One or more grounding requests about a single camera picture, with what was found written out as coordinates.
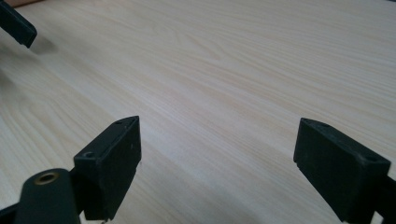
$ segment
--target black plastic part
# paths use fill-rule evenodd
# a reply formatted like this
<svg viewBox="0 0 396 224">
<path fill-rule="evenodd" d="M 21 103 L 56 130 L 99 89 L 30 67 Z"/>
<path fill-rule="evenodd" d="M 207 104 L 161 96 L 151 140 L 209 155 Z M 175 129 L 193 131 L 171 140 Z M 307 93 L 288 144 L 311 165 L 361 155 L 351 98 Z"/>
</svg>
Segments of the black plastic part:
<svg viewBox="0 0 396 224">
<path fill-rule="evenodd" d="M 139 117 L 112 123 L 74 158 L 78 211 L 87 220 L 113 219 L 140 160 Z"/>
<path fill-rule="evenodd" d="M 14 224 L 78 224 L 69 172 L 51 169 L 23 184 Z"/>
<path fill-rule="evenodd" d="M 381 185 L 375 211 L 384 218 L 383 224 L 396 223 L 396 181 L 390 177 Z"/>
<path fill-rule="evenodd" d="M 0 0 L 0 27 L 27 48 L 30 48 L 37 36 L 32 23 L 3 0 Z"/>
<path fill-rule="evenodd" d="M 11 206 L 0 210 L 0 223 L 1 224 L 12 224 L 14 223 L 15 216 L 18 210 L 18 203 L 12 204 Z"/>
<path fill-rule="evenodd" d="M 390 161 L 312 119 L 300 121 L 293 159 L 341 221 L 371 222 Z"/>
</svg>

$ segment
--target wooden table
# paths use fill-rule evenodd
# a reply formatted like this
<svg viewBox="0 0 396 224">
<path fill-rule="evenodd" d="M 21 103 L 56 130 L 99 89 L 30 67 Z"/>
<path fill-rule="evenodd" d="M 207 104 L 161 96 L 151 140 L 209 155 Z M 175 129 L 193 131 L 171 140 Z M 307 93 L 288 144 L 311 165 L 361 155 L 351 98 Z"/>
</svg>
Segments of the wooden table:
<svg viewBox="0 0 396 224">
<path fill-rule="evenodd" d="M 113 223 L 339 223 L 292 161 L 301 117 L 396 162 L 393 2 L 48 0 L 18 11 L 39 35 L 26 49 L 0 32 L 0 207 L 134 115 L 143 160 Z"/>
</svg>

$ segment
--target screw hole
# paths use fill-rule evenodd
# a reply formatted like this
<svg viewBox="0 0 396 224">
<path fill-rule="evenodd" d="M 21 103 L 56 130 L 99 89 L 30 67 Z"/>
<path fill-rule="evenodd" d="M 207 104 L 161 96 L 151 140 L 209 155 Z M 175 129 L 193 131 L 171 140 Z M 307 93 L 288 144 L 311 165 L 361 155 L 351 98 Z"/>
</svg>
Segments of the screw hole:
<svg viewBox="0 0 396 224">
<path fill-rule="evenodd" d="M 35 184 L 36 185 L 49 184 L 49 183 L 53 182 L 54 180 L 56 180 L 58 178 L 58 176 L 59 176 L 59 174 L 54 173 L 54 172 L 43 174 L 35 180 Z"/>
<path fill-rule="evenodd" d="M 93 158 L 95 156 L 95 154 L 93 152 L 86 152 L 83 155 L 86 158 Z"/>
<path fill-rule="evenodd" d="M 367 161 L 377 161 L 376 157 L 373 157 L 373 156 L 366 157 L 366 160 Z"/>
</svg>

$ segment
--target black plastic bracket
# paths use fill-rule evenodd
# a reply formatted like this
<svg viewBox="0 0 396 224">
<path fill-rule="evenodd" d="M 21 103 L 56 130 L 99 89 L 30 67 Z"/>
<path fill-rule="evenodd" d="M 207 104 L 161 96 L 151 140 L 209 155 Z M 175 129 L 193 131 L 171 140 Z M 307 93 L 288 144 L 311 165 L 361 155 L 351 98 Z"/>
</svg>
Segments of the black plastic bracket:
<svg viewBox="0 0 396 224">
<path fill-rule="evenodd" d="M 116 215 L 141 160 L 139 117 L 112 123 L 74 158 L 75 168 L 51 169 L 23 185 L 20 202 L 0 211 L 1 224 L 78 224 Z"/>
<path fill-rule="evenodd" d="M 32 23 L 4 0 L 0 0 L 0 27 L 27 48 L 30 48 L 37 36 L 37 30 Z"/>
<path fill-rule="evenodd" d="M 334 127 L 301 119 L 294 161 L 341 221 L 370 223 L 377 211 L 396 223 L 390 161 Z"/>
</svg>

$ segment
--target black mechanical part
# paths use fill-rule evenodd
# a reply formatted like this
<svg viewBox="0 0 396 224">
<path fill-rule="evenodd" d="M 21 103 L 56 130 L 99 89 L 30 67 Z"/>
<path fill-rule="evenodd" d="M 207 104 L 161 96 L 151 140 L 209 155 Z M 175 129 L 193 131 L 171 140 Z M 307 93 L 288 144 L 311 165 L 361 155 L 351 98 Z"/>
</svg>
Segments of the black mechanical part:
<svg viewBox="0 0 396 224">
<path fill-rule="evenodd" d="M 0 211 L 1 224 L 78 224 L 116 215 L 141 160 L 139 117 L 112 123 L 74 158 L 67 172 L 52 169 L 29 178 L 19 203 Z"/>
<path fill-rule="evenodd" d="M 370 223 L 377 211 L 396 223 L 390 161 L 334 127 L 301 119 L 294 161 L 341 221 Z"/>
<path fill-rule="evenodd" d="M 82 183 L 85 218 L 113 219 L 141 160 L 139 118 L 121 119 L 105 129 L 74 158 L 72 172 Z"/>
<path fill-rule="evenodd" d="M 0 0 L 0 27 L 27 48 L 30 48 L 37 36 L 37 30 L 33 24 L 4 0 Z"/>
<path fill-rule="evenodd" d="M 52 169 L 30 177 L 22 188 L 14 224 L 78 224 L 69 172 Z"/>
</svg>

